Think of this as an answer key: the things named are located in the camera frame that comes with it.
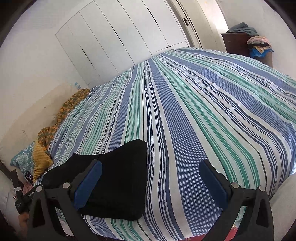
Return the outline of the person's left hand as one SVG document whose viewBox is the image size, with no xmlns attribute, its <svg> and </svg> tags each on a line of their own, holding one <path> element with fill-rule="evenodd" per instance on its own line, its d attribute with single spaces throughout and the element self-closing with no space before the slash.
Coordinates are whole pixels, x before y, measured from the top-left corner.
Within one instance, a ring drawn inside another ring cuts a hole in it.
<svg viewBox="0 0 296 241">
<path fill-rule="evenodd" d="M 28 231 L 28 220 L 29 220 L 29 213 L 23 212 L 22 214 L 18 215 L 19 225 L 21 228 L 21 233 L 24 237 L 27 236 Z"/>
</svg>

